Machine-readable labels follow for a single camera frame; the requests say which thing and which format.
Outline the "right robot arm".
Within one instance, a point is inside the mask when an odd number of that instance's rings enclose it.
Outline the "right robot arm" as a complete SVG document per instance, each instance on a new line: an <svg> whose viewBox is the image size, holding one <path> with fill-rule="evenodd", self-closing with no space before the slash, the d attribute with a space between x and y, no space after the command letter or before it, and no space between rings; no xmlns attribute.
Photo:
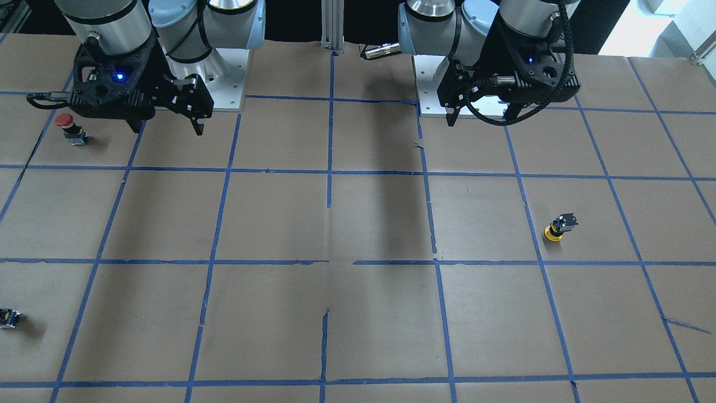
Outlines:
<svg viewBox="0 0 716 403"><path fill-rule="evenodd" d="M212 88L231 74L220 49L258 49L264 1L58 1L81 41L68 92L44 99L83 118L122 120L137 133L159 107L197 135L215 110Z"/></svg>

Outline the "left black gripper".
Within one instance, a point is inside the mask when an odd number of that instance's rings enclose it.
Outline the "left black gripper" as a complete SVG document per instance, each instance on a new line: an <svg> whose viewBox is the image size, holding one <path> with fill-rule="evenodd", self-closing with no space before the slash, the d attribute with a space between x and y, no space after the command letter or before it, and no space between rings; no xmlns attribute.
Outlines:
<svg viewBox="0 0 716 403"><path fill-rule="evenodd" d="M521 108L545 101L566 102L580 91L575 66L557 59L566 53L562 25L550 25L545 38L529 38L507 25L494 25L487 34L480 58L472 65L458 59L438 85L437 96L446 107L446 123L454 127L460 108L487 96L508 103L505 122L516 120Z"/></svg>

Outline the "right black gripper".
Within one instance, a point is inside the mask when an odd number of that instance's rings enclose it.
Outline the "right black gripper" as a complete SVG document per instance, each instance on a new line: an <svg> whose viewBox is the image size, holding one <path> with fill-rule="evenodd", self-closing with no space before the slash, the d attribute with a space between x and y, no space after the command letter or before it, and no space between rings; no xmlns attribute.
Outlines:
<svg viewBox="0 0 716 403"><path fill-rule="evenodd" d="M213 116L213 97L199 74L174 79L155 31L126 54L106 54L95 36L80 45L69 97L73 112L84 118L125 120L138 134L156 114L154 108L171 100L174 112L190 120L195 135L204 135L205 120Z"/></svg>

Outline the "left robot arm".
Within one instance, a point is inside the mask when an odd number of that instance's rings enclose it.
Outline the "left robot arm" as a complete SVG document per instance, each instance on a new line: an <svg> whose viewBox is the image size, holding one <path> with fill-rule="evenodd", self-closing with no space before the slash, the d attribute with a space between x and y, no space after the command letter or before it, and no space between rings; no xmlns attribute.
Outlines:
<svg viewBox="0 0 716 403"><path fill-rule="evenodd" d="M461 111L494 125L520 123L581 89L571 15L578 1L405 1L402 53L441 57L436 96L447 125Z"/></svg>

